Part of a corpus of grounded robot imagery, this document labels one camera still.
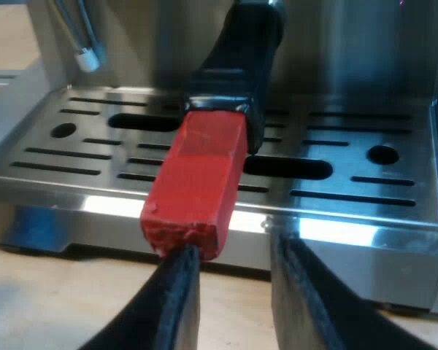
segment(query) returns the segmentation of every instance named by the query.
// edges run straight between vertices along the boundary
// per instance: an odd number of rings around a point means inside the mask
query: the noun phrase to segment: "wooden countertop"
[[[0,5],[0,69],[39,56],[23,5]],[[144,284],[153,264],[104,255],[69,259],[0,250],[0,349],[77,349]],[[198,349],[277,349],[267,281],[201,273]],[[438,347],[438,316],[383,312]]]

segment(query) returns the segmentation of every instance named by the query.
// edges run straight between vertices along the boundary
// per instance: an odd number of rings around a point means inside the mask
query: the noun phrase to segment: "black plastic grip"
[[[434,350],[360,299],[298,234],[276,230],[271,241],[272,313],[279,349]]]
[[[191,75],[184,112],[243,112],[248,152],[256,153],[263,143],[266,87],[283,31],[284,20],[275,6],[235,4],[212,52]]]
[[[196,349],[199,252],[172,252],[128,305],[80,350]]]

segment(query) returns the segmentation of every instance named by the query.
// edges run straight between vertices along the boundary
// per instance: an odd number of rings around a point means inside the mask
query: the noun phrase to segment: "red rubber piece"
[[[186,244],[203,260],[222,251],[247,155],[239,112],[186,114],[141,213],[141,227],[165,257]]]

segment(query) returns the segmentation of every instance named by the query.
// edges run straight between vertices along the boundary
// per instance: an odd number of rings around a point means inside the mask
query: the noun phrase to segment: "stainless steel drip tray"
[[[0,244],[150,252],[138,216],[180,125],[176,100],[143,89],[51,93],[0,154]],[[266,228],[285,222],[365,298],[430,308],[438,176],[429,106],[286,101],[266,116],[218,262],[269,268]],[[377,286],[386,279],[414,290]]]

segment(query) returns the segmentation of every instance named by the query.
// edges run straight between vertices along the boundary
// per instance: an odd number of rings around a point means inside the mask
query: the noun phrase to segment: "espresso machine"
[[[284,3],[214,262],[269,270],[279,227],[363,299],[438,313],[438,0]],[[0,92],[0,246],[153,252],[139,214],[232,4],[28,0],[41,58]]]

